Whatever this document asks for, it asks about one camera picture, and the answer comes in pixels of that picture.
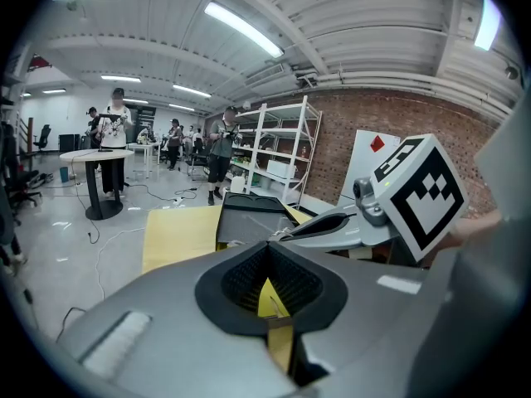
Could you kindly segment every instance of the brick wall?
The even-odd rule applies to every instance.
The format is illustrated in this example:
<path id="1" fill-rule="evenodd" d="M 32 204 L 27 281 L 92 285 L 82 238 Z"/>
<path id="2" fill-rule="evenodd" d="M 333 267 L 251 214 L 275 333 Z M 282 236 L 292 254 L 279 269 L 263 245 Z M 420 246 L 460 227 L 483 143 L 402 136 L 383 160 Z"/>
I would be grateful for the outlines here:
<path id="1" fill-rule="evenodd" d="M 337 204 L 357 129 L 400 138 L 433 133 L 450 155 L 469 193 L 466 216 L 476 217 L 494 209 L 490 190 L 474 164 L 474 155 L 495 131 L 496 124 L 457 104 L 401 91 L 334 90 L 309 93 L 308 97 L 310 104 L 323 111 L 323 118 L 305 193 Z M 267 104 L 301 100 L 302 95 L 296 95 L 268 99 Z"/>

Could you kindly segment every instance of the red diamond sign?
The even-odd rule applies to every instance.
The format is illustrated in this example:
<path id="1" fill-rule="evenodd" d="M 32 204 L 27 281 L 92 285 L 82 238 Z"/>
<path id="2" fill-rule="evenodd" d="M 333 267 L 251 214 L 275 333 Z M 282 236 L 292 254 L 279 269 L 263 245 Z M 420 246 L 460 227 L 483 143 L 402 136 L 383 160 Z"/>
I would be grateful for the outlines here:
<path id="1" fill-rule="evenodd" d="M 374 138 L 373 142 L 371 143 L 371 149 L 373 150 L 373 152 L 377 152 L 378 150 L 380 150 L 384 146 L 385 146 L 385 143 L 380 138 L 380 136 L 376 136 Z"/>

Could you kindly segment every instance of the white floor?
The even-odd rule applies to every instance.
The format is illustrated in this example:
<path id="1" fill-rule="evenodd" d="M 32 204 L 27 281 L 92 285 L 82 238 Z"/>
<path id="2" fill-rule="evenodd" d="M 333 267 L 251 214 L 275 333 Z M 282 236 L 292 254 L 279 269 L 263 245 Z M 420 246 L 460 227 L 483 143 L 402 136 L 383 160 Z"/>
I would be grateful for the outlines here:
<path id="1" fill-rule="evenodd" d="M 154 208 L 205 206 L 208 195 L 206 178 L 204 181 L 190 180 L 185 163 L 178 163 L 181 172 L 177 169 L 171 172 L 166 164 L 157 165 L 156 158 L 153 158 L 153 171 L 146 179 L 143 154 L 138 152 L 134 160 L 129 161 L 129 172 L 125 173 L 129 177 L 126 182 L 131 187 L 126 187 L 124 191 L 124 209 L 109 220 L 95 221 L 100 238 L 92 245 L 88 233 L 92 241 L 98 234 L 85 217 L 85 210 L 76 196 L 79 193 L 85 206 L 90 205 L 85 166 L 74 165 L 77 181 L 81 182 L 76 190 L 75 186 L 62 187 L 59 175 L 61 165 L 56 154 L 45 155 L 34 162 L 34 169 L 52 172 L 55 180 L 38 189 L 44 196 L 37 208 L 25 205 L 20 210 L 18 219 L 22 225 L 17 228 L 22 251 L 28 258 L 17 277 L 32 292 L 40 329 L 54 339 L 70 307 L 89 309 L 103 298 L 102 288 L 105 297 L 108 297 L 140 275 L 144 231 L 125 232 L 111 240 L 100 253 L 109 238 L 121 231 L 143 229 L 149 211 Z M 200 172 L 202 168 L 197 168 L 196 173 Z M 197 197 L 179 202 L 161 201 L 150 196 L 146 187 L 134 187 L 139 184 L 149 186 L 149 192 L 165 199 L 177 197 L 174 194 L 176 191 L 197 187 Z M 186 192 L 184 196 L 192 198 L 194 195 Z M 221 201 L 216 199 L 216 204 L 220 205 Z M 79 315 L 72 313 L 66 326 Z"/>

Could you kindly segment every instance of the cap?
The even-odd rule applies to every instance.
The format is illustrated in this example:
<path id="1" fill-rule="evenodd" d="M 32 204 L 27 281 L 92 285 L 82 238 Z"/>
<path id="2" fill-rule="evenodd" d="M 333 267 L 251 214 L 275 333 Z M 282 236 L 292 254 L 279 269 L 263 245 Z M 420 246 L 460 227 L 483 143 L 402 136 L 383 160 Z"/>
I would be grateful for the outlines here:
<path id="1" fill-rule="evenodd" d="M 114 91 L 113 91 L 113 96 L 114 96 L 114 95 L 119 95 L 119 96 L 121 96 L 121 97 L 124 97 L 124 89 L 120 89 L 120 87 L 114 89 Z"/>

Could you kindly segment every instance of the white ceiling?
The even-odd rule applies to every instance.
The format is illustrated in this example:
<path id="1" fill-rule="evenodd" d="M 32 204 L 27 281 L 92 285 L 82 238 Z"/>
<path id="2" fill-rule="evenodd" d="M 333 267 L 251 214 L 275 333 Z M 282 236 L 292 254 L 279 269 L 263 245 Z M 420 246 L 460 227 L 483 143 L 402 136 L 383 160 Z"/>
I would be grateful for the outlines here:
<path id="1" fill-rule="evenodd" d="M 33 40 L 50 63 L 89 86 L 104 84 L 103 73 L 139 76 L 142 84 L 120 84 L 129 97 L 192 105 L 204 114 L 309 87 L 295 75 L 261 89 L 267 92 L 245 86 L 247 77 L 279 62 L 296 70 L 313 69 L 310 83 L 323 88 L 337 82 L 329 83 L 322 75 L 340 71 L 397 71 L 448 80 L 455 84 L 453 90 L 466 85 L 487 97 L 443 90 L 435 95 L 497 119 L 500 111 L 484 101 L 511 108 L 522 93 L 520 79 L 509 80 L 504 72 L 508 65 L 523 68 L 504 24 L 490 51 L 474 47 L 482 0 L 76 1 L 75 11 L 64 0 L 48 2 L 37 17 Z M 285 54 L 274 60 L 239 32 L 205 15 L 211 1 L 245 18 Z M 404 88 L 396 80 L 371 82 Z M 172 83 L 212 97 L 172 90 Z M 343 78 L 339 83 L 344 86 Z M 350 86 L 363 86 L 362 80 L 354 83 Z M 416 87 L 426 94 L 438 90 L 425 83 L 406 88 Z"/>

